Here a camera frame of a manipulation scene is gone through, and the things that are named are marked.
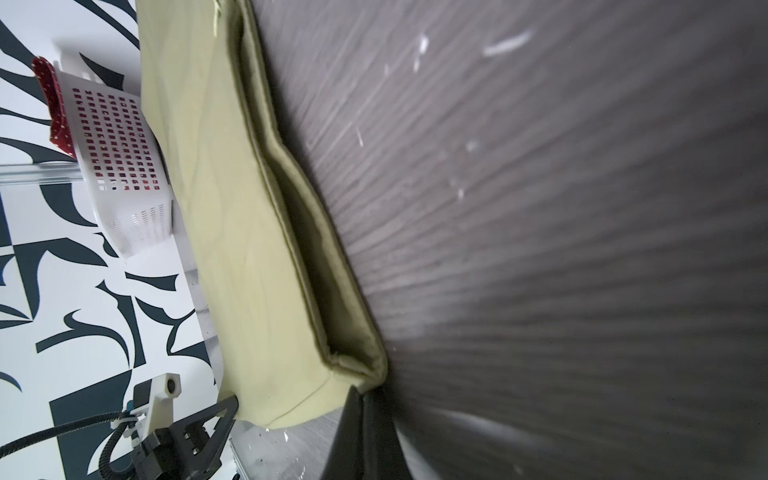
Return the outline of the olive green skirt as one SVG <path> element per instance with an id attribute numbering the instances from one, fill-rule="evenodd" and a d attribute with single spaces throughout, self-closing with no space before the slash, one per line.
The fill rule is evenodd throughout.
<path id="1" fill-rule="evenodd" d="M 142 111 L 161 148 L 240 420 L 286 428 L 387 378 L 324 205 L 284 144 L 248 1 L 140 1 Z"/>

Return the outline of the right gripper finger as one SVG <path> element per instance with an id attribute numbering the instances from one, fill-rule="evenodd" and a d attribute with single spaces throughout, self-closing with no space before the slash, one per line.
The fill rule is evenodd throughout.
<path id="1" fill-rule="evenodd" d="M 363 395 L 363 479 L 412 479 L 392 419 L 391 408 L 381 389 Z"/>
<path id="2" fill-rule="evenodd" d="M 351 387 L 321 475 L 322 480 L 358 480 L 362 478 L 362 420 L 363 398 L 355 387 Z"/>

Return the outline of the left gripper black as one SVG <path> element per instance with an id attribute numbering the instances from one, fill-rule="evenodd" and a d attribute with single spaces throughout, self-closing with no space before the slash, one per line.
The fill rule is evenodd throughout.
<path id="1" fill-rule="evenodd" d="M 232 395 L 154 430 L 131 454 L 134 479 L 195 479 L 190 468 L 219 468 L 238 409 Z"/>

